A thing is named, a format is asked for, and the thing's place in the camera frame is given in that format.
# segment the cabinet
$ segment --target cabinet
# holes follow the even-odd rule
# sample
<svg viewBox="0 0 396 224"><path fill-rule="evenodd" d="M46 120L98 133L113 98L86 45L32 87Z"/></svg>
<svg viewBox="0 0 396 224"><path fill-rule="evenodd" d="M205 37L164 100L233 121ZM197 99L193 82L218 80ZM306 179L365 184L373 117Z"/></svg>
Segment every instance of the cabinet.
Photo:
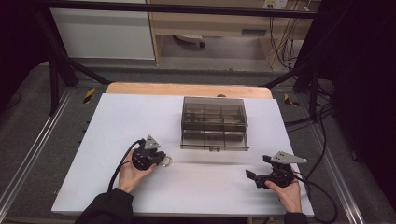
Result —
<svg viewBox="0 0 396 224"><path fill-rule="evenodd" d="M154 60L147 12L57 8L51 11L70 57Z"/></svg>
<svg viewBox="0 0 396 224"><path fill-rule="evenodd" d="M212 7L249 7L263 8L263 0L218 0L218 1L196 1L196 0L147 0L148 4L168 5L193 5ZM318 7L318 1L313 1L312 8ZM285 9L303 10L308 1L289 0ZM164 35L202 35L202 36L257 36L262 46L262 52L270 64L277 64L276 55L271 45L270 19L248 16L228 15L202 15L183 13L161 13L150 12L150 27L153 39L154 54L157 63L161 62ZM276 47L286 41L287 34L292 27L289 18L273 19L273 38ZM312 20L298 20L292 39L304 40Z"/></svg>

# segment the metal bracket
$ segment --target metal bracket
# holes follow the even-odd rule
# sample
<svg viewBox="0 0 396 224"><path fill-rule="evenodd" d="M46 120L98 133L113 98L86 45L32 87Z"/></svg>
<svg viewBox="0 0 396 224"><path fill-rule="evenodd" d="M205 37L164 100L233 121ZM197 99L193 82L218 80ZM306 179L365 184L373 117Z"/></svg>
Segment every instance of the metal bracket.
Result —
<svg viewBox="0 0 396 224"><path fill-rule="evenodd" d="M148 135L146 139L145 149L150 150L159 147L161 147L160 144L157 141L155 141L154 138L151 137L151 135Z"/></svg>
<svg viewBox="0 0 396 224"><path fill-rule="evenodd" d="M281 164L291 164L291 163L307 163L306 159L290 155L289 153L279 151L271 161L281 163Z"/></svg>

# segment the hand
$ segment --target hand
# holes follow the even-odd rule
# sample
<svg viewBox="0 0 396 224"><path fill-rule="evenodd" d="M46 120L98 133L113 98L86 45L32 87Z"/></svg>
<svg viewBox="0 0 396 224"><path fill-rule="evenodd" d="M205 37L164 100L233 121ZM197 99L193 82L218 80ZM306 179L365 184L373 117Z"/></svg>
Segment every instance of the hand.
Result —
<svg viewBox="0 0 396 224"><path fill-rule="evenodd" d="M298 180L294 178L291 184L285 188L281 188L274 182L267 180L265 185L273 190L279 197L285 210L289 213L302 213L301 207L301 192Z"/></svg>
<svg viewBox="0 0 396 224"><path fill-rule="evenodd" d="M120 180L119 180L119 189L131 193L142 181L142 179L151 174L157 164L152 164L147 170L141 171L134 167L132 164L132 154L134 150L131 150L129 154L126 156L125 164L123 164L120 168Z"/></svg>

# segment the person's left hand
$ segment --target person's left hand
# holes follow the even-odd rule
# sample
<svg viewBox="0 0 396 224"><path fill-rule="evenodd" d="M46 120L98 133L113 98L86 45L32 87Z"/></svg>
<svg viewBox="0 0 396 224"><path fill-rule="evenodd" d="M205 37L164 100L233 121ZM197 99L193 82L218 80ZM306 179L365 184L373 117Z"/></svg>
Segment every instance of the person's left hand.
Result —
<svg viewBox="0 0 396 224"><path fill-rule="evenodd" d="M157 166L157 164L154 163L145 171L136 169L131 162L133 153L134 150L129 152L124 161L128 162L123 164L120 168L119 189L127 193L131 193L132 190L134 190L139 185L140 181L142 181L146 175L151 174Z"/></svg>

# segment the white cabinet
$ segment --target white cabinet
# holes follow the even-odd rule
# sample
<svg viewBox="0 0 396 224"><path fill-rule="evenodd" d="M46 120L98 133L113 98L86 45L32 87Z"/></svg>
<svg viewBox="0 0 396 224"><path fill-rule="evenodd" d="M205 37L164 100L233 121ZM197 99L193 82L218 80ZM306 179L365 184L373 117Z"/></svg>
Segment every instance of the white cabinet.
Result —
<svg viewBox="0 0 396 224"><path fill-rule="evenodd" d="M58 8L51 11L70 57L154 60L147 12Z"/></svg>

